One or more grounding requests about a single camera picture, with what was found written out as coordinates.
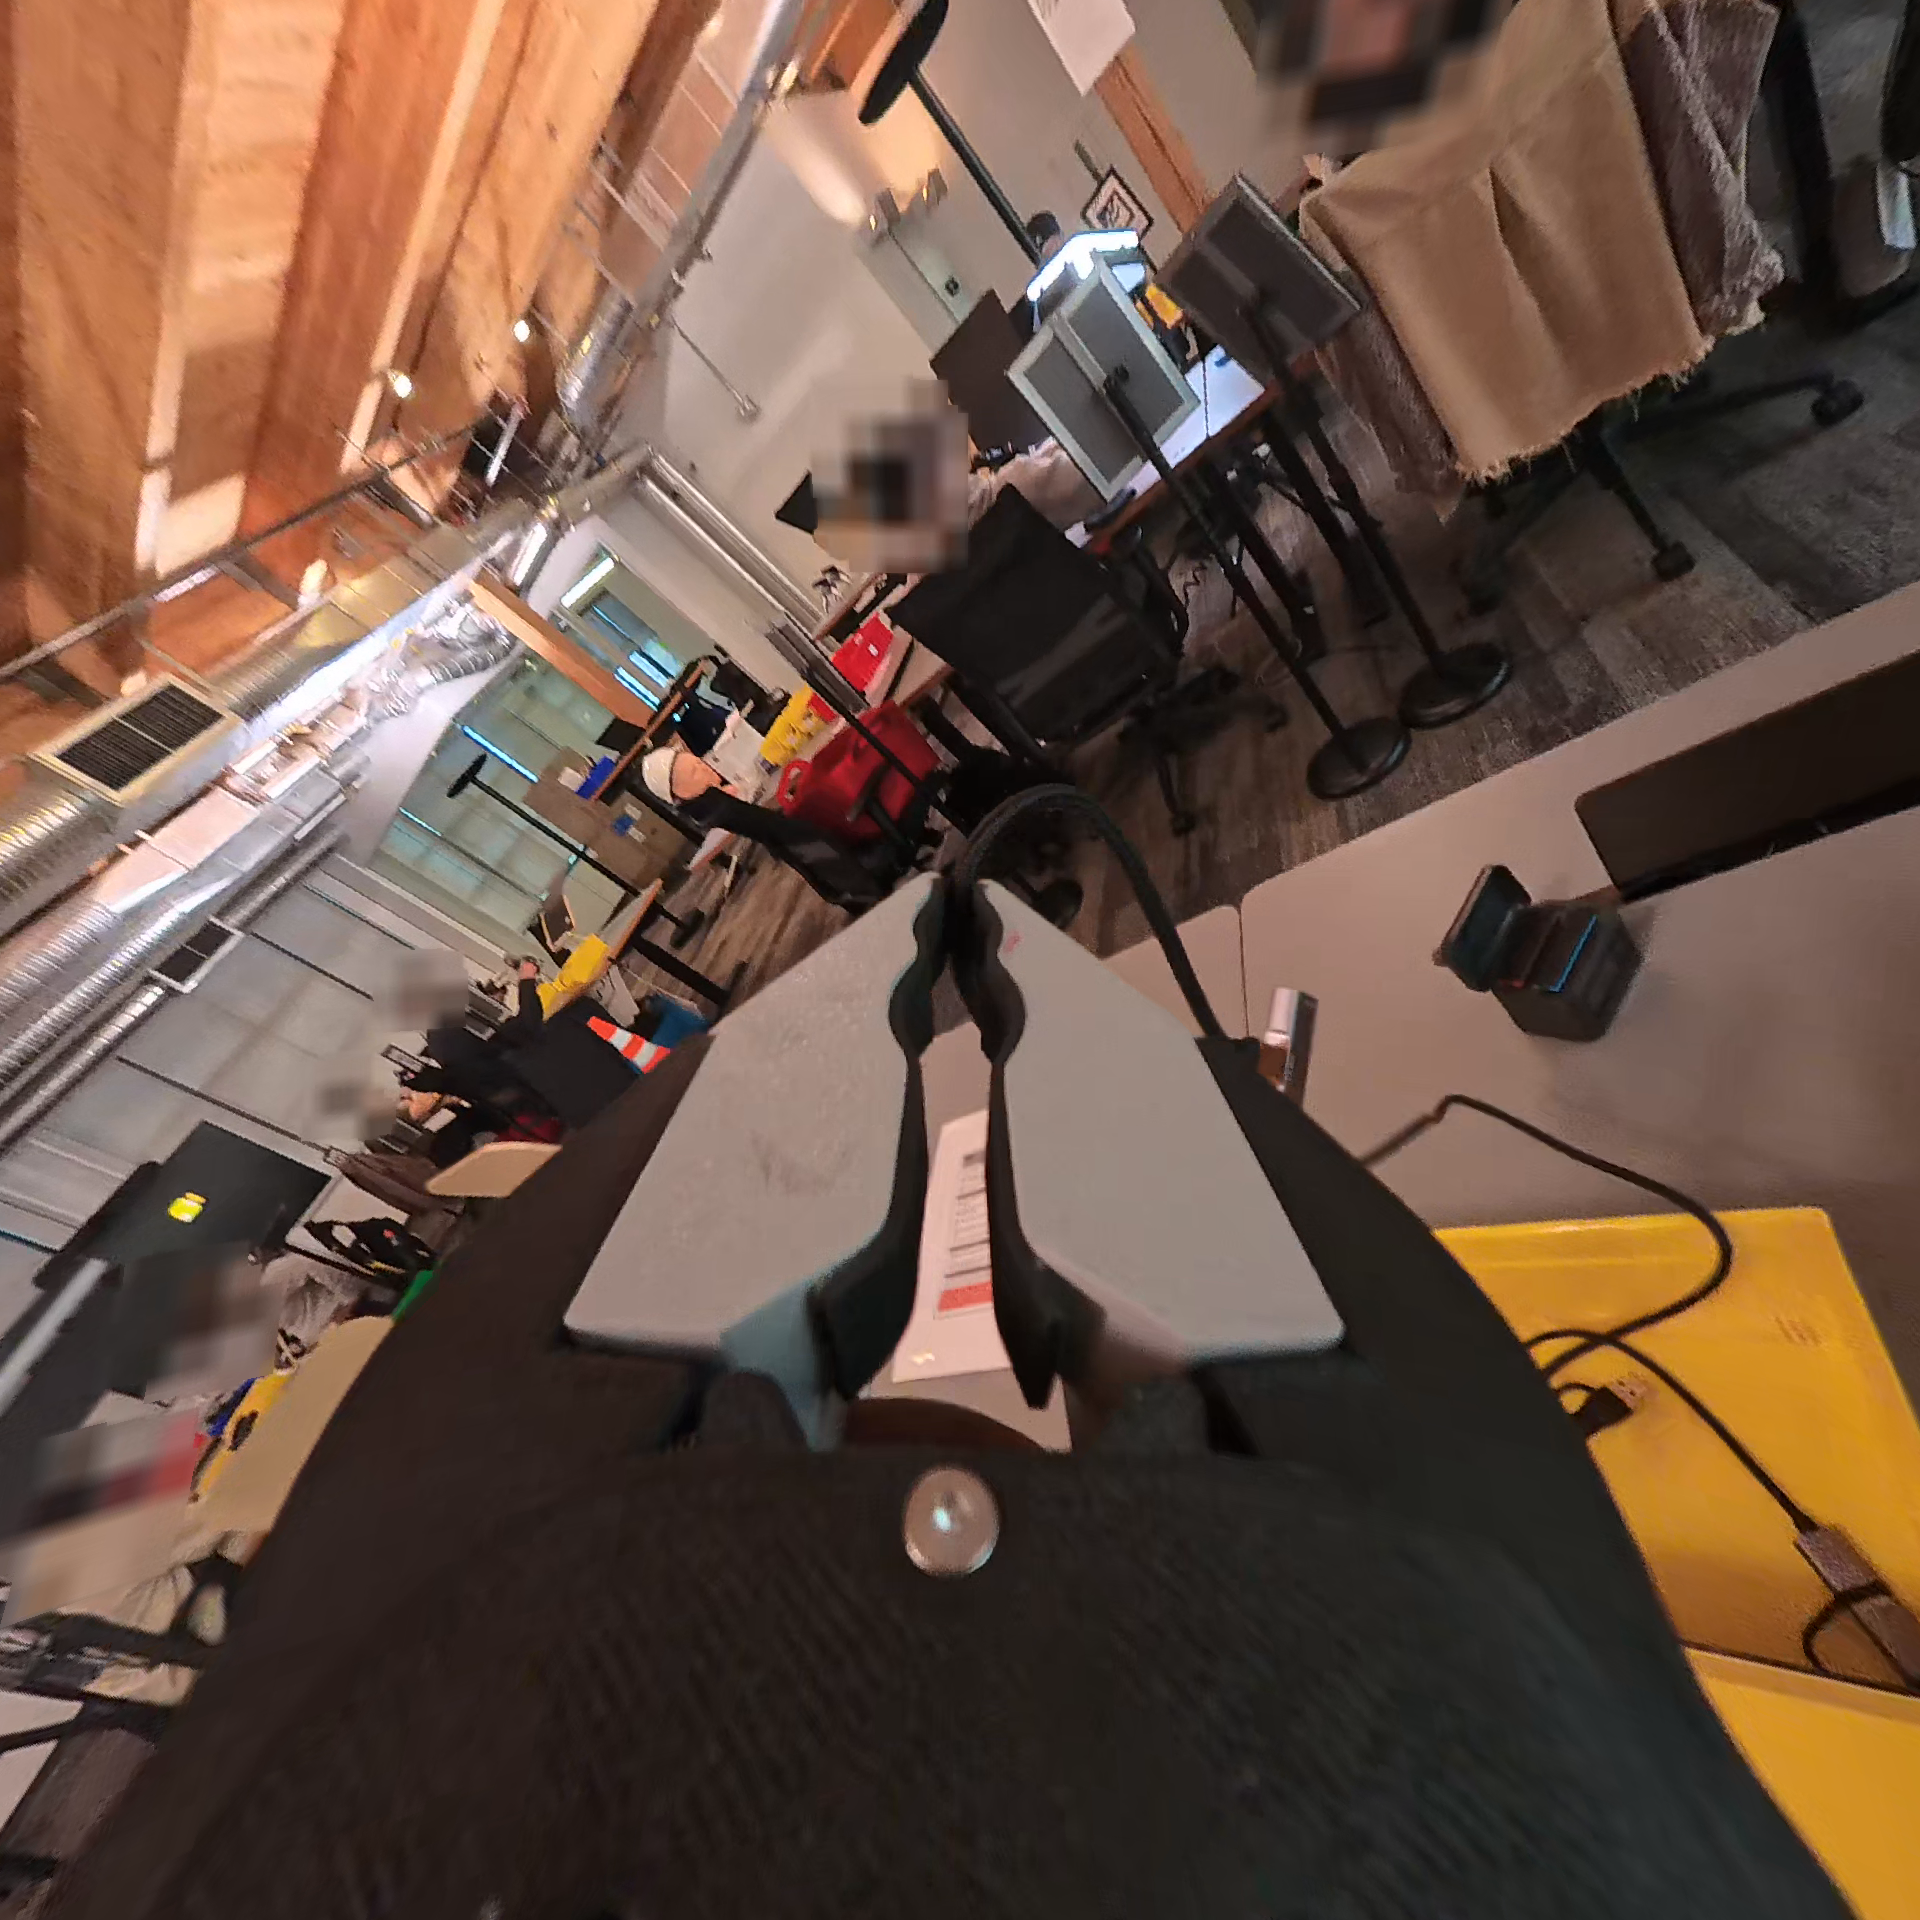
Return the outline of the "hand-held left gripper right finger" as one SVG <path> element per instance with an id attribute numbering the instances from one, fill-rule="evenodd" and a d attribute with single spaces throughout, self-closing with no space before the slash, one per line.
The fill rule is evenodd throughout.
<path id="1" fill-rule="evenodd" d="M 996 882 L 962 987 L 990 1063 L 992 1307 L 1025 1400 L 1316 1357 L 1345 1321 L 1200 1040 Z"/>

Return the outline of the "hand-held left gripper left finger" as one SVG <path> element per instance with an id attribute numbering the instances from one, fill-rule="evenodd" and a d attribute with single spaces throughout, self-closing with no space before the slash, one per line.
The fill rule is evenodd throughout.
<path id="1" fill-rule="evenodd" d="M 941 877 L 728 1013 L 568 1303 L 579 1345 L 772 1380 L 830 1446 L 914 1316 Z"/>

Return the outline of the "yellow plastic bin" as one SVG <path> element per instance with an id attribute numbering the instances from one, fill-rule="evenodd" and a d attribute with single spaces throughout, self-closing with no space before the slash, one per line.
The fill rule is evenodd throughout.
<path id="1" fill-rule="evenodd" d="M 1704 1303 L 1629 1339 L 1682 1380 L 1793 1502 L 1919 1601 L 1919 1434 L 1831 1221 L 1725 1219 L 1735 1264 Z M 1688 1217 L 1443 1230 L 1521 1336 L 1607 1330 L 1689 1290 L 1714 1248 Z M 1793 1521 L 1662 1376 L 1605 1352 L 1579 1387 L 1632 1411 L 1595 1459 L 1692 1669 L 1858 1917 L 1919 1914 L 1916 1694 L 1843 1619 L 1800 1650 L 1828 1592 Z"/>

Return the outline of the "white paper sheet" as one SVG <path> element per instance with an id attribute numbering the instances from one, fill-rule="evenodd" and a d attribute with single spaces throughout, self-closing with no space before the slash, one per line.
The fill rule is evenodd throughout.
<path id="1" fill-rule="evenodd" d="M 983 1109 L 948 1120 L 932 1145 L 909 1328 L 893 1362 L 894 1387 L 1007 1367 L 995 1316 Z"/>

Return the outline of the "red basket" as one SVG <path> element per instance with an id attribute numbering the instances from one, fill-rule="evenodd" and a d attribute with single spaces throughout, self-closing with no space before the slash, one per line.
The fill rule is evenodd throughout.
<path id="1" fill-rule="evenodd" d="M 929 735 L 901 704 L 886 703 L 845 726 L 780 778 L 784 818 L 856 847 L 904 831 L 914 809 L 930 805 L 946 773 Z"/>

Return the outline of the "dark battery charging case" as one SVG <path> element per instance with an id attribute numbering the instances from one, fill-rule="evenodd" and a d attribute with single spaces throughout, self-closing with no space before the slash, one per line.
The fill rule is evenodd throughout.
<path id="1" fill-rule="evenodd" d="M 1494 864 L 1474 880 L 1435 962 L 1491 996 L 1525 1035 L 1595 1044 L 1615 1024 L 1645 954 L 1615 909 L 1535 901 Z"/>

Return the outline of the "black monitor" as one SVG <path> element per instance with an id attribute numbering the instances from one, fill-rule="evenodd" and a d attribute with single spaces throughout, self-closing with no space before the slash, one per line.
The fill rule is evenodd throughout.
<path id="1" fill-rule="evenodd" d="M 4 1459 L 82 1425 L 107 1394 L 156 1387 L 195 1285 L 280 1240 L 327 1182 L 214 1123 L 139 1165 L 47 1254 L 4 1331 Z"/>

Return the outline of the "ceiling air vent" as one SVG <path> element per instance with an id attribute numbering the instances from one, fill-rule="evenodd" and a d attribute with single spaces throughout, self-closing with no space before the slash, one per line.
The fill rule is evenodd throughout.
<path id="1" fill-rule="evenodd" d="M 64 786 L 130 805 L 239 736 L 241 717 L 200 685 L 165 675 L 29 756 Z"/>

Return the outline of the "grey framed monitor on stand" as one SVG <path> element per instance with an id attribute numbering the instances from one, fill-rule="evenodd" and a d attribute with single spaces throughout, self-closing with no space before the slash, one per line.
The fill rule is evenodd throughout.
<path id="1" fill-rule="evenodd" d="M 1323 543 L 1343 561 L 1364 552 L 1365 576 L 1405 619 L 1424 664 L 1399 693 L 1403 723 L 1432 733 L 1491 704 L 1508 680 L 1506 656 L 1491 642 L 1441 642 L 1315 397 L 1309 374 L 1316 352 L 1361 313 L 1351 288 L 1244 177 L 1201 212 L 1170 257 L 1163 283 L 1214 343 L 1278 392 L 1278 423 L 1269 426 L 1276 458 L 1302 503 L 1327 511 Z"/>
<path id="2" fill-rule="evenodd" d="M 1044 305 L 1013 359 L 1012 386 L 1105 503 L 1150 470 L 1183 511 L 1326 735 L 1309 761 L 1311 791 L 1334 802 L 1375 790 L 1403 766 L 1408 733 L 1396 720 L 1337 717 L 1313 675 L 1316 622 L 1259 516 L 1201 450 L 1180 461 L 1167 448 L 1201 413 L 1186 374 L 1101 259 L 1067 277 L 1070 293 Z"/>

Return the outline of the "beige cloth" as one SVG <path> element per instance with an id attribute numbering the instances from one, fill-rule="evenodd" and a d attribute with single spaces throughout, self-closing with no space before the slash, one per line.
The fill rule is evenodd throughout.
<path id="1" fill-rule="evenodd" d="M 1334 171 L 1300 230 L 1365 294 L 1323 371 L 1441 513 L 1709 350 L 1611 4 L 1518 4 L 1472 89 Z"/>

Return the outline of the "patterned scarf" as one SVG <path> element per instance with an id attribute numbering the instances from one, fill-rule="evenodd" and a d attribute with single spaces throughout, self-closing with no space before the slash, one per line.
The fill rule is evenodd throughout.
<path id="1" fill-rule="evenodd" d="M 1611 3 L 1608 13 L 1695 323 L 1709 342 L 1746 334 L 1787 275 L 1747 185 L 1777 7 Z"/>

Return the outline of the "silver air duct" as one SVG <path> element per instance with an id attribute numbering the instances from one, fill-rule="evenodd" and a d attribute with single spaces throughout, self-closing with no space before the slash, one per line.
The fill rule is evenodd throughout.
<path id="1" fill-rule="evenodd" d="M 516 641 L 467 605 L 374 646 L 359 642 L 241 735 L 190 802 L 126 838 L 61 901 L 4 938 L 3 1092 L 11 1117 L 141 994 L 171 996 L 162 968 L 307 851 L 368 781 L 365 738 L 441 685 L 512 661 Z"/>

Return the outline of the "white wall notice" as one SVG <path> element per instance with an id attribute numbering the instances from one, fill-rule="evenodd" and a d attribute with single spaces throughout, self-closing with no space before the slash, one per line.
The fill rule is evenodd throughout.
<path id="1" fill-rule="evenodd" d="M 1134 13 L 1122 0 L 1032 0 L 1029 9 L 1081 97 L 1091 95 L 1135 37 Z"/>

